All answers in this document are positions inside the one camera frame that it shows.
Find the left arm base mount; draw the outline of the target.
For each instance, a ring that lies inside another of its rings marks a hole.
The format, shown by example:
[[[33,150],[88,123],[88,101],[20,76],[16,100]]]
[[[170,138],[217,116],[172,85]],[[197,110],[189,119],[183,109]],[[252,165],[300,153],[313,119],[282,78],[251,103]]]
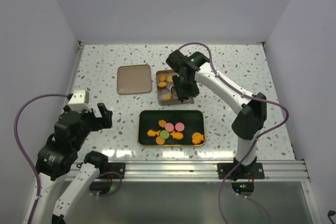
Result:
[[[109,162],[106,166],[105,166],[105,172],[115,172],[118,173],[122,179],[124,179],[124,174],[125,174],[125,167],[126,164],[125,163],[121,163],[121,162]],[[118,179],[119,177],[115,174],[107,174],[105,175],[105,178],[107,180],[114,180],[114,179]]]

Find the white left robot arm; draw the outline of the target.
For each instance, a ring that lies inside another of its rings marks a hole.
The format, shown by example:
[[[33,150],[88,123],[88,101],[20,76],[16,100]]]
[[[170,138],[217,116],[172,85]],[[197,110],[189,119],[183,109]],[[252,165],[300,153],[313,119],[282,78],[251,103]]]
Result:
[[[83,105],[77,110],[71,104],[64,107],[54,125],[54,132],[38,153],[37,162],[28,162],[35,180],[22,223],[66,223],[66,217],[89,185],[95,179],[107,176],[108,157],[91,151],[68,188],[61,192],[87,136],[112,127],[112,111],[103,103],[98,104],[98,109],[100,117]]]

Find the silver metal tongs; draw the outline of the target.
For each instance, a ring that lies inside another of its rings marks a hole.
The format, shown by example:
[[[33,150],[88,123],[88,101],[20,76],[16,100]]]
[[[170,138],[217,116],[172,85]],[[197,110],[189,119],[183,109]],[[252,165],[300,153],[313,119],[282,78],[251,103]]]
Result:
[[[171,105],[177,104],[194,104],[194,98],[189,98],[187,100],[180,101],[174,92],[171,92],[172,98],[170,99]]]

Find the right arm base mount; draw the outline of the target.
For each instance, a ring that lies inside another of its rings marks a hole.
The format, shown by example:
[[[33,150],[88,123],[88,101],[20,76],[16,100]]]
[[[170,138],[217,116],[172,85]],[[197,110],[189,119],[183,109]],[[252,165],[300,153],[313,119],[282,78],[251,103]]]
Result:
[[[234,163],[218,163],[217,173],[219,179],[224,179],[225,176],[234,168]],[[239,165],[227,179],[236,181],[239,179],[265,179],[263,164],[256,162],[249,166]]]

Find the orange dotted round cookie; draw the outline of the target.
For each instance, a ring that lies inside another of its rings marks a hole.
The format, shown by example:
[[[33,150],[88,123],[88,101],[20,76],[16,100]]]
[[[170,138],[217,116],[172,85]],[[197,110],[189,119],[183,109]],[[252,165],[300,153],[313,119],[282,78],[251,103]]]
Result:
[[[160,88],[160,89],[161,88],[166,88],[166,86],[167,86],[166,82],[159,82],[158,85],[157,85],[157,87]]]

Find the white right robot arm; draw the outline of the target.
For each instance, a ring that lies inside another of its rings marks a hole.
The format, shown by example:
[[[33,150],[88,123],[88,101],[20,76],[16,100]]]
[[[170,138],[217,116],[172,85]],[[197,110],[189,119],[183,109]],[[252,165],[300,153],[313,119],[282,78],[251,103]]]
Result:
[[[236,114],[232,130],[237,135],[237,152],[234,172],[240,178],[246,178],[253,171],[252,163],[256,161],[256,136],[264,126],[267,118],[266,97],[262,93],[254,96],[232,81],[225,84],[221,72],[211,68],[211,61],[201,52],[190,56],[179,50],[169,54],[166,64],[175,72],[173,77],[177,98],[183,102],[199,95],[198,84],[205,86],[223,100]]]

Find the orange scalloped cookie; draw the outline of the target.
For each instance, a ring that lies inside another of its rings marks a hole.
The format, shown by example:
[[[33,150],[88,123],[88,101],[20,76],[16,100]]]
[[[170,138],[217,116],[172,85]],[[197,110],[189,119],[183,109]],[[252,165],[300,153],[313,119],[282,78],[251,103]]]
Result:
[[[158,125],[159,125],[160,127],[162,127],[162,128],[165,128],[165,126],[166,126],[166,121],[165,121],[165,120],[159,120],[159,121],[158,121]]]

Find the gold tin lid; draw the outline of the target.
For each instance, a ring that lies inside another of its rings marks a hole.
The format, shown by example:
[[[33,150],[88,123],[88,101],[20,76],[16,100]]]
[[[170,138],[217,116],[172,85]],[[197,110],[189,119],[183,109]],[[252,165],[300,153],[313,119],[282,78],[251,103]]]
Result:
[[[119,95],[143,94],[152,91],[149,65],[130,65],[118,68],[117,93]]]

